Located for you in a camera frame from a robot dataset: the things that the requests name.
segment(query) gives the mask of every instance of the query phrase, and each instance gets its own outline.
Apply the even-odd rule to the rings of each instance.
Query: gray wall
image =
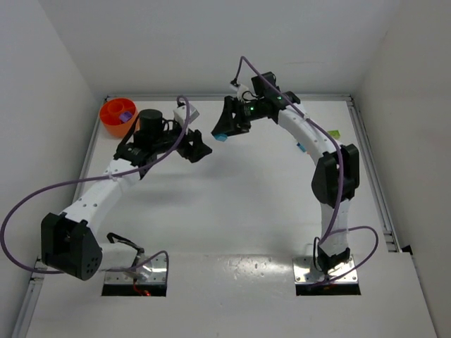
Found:
[[[287,90],[349,93],[400,2],[39,1],[102,94],[225,92],[243,54]]]
[[[440,337],[451,337],[450,16],[446,0],[404,1],[357,95]]]
[[[79,175],[96,109],[87,83],[37,0],[0,1],[0,218],[34,190]],[[40,220],[73,188],[19,209],[6,231],[14,256],[32,265]],[[29,273],[0,253],[0,337],[10,337]]]

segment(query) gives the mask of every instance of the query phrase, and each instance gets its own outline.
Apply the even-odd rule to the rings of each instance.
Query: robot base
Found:
[[[166,256],[161,254],[144,266],[145,273],[140,273],[136,288],[148,291],[153,297],[166,297]],[[133,287],[133,274],[105,272],[102,296],[141,296]]]
[[[318,271],[313,264],[311,256],[300,256],[293,259],[293,271],[295,273],[295,286],[297,296],[344,296],[360,295],[359,278],[354,270],[343,278],[330,284],[312,286],[324,281],[324,278],[333,278],[342,275],[354,267],[354,258],[351,256],[348,262],[341,263],[328,271],[327,275]]]

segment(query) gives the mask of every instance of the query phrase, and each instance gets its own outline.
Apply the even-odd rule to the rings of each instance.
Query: wall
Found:
[[[228,92],[241,55],[287,90],[349,93],[400,2],[39,1],[102,94]]]
[[[100,101],[36,0],[0,1],[0,218],[39,187],[79,175]],[[7,244],[33,265],[40,220],[73,188],[31,200],[7,229]],[[30,274],[0,253],[0,337],[10,337]]]
[[[406,0],[357,93],[402,243],[451,337],[451,3]]]

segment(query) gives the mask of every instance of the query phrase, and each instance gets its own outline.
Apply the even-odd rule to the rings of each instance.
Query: table surface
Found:
[[[326,130],[357,143],[344,101],[304,101]],[[171,101],[137,101],[171,118]],[[47,276],[28,337],[434,337],[408,254],[388,253],[361,162],[361,186],[349,225],[374,227],[376,255],[359,269],[361,296],[295,296],[291,257],[311,253],[321,212],[311,192],[314,165],[270,120],[249,134],[217,142],[210,131],[222,101],[193,101],[214,152],[196,164],[169,156],[125,193],[98,238],[115,232],[148,254],[171,255],[166,298],[101,297],[103,274],[87,282]],[[99,126],[88,176],[103,172],[118,140]],[[373,246],[370,232],[350,234],[357,261]]]

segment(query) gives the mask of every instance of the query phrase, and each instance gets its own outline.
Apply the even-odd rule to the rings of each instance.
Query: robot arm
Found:
[[[263,76],[274,87],[278,88],[273,73],[265,73]],[[212,135],[217,140],[225,141],[228,136],[249,132],[251,122],[260,118],[270,118],[287,130],[306,148],[316,166],[311,187],[321,204],[321,226],[322,235],[324,235],[332,218],[338,192],[336,149],[327,137],[324,137],[321,132],[312,127],[305,117],[300,117],[283,97],[266,86],[259,77],[253,77],[252,83],[256,99],[249,101],[242,98],[242,93],[245,90],[241,88],[241,85],[232,83],[237,89],[237,97],[227,96],[224,99],[223,113],[213,129]],[[306,109],[299,98],[292,92],[284,94],[301,111],[306,113]],[[359,186],[359,152],[353,144],[344,146],[339,143],[339,145],[344,158],[345,182],[340,212],[333,228],[334,230],[346,230],[350,200],[354,197],[355,189]],[[335,233],[319,245],[318,264],[324,272],[346,261],[349,257],[347,232]]]
[[[144,254],[144,249],[131,241],[109,234],[109,243],[99,244],[97,232],[106,214],[116,205],[123,193],[140,181],[157,155],[169,150],[182,132],[184,123],[180,106],[174,110],[172,129],[165,130],[168,121],[160,111],[147,109],[140,112],[140,130],[135,132],[135,124],[118,145],[116,154],[104,171],[108,180],[96,181],[76,202],[58,215],[49,213],[41,225],[42,260],[48,266],[88,280],[99,270],[129,268]],[[198,112],[191,107],[190,122]],[[128,140],[133,135],[133,142]],[[197,162],[211,153],[202,141],[199,130],[187,129],[177,152],[191,163]],[[135,173],[115,177],[117,173],[136,170]]]

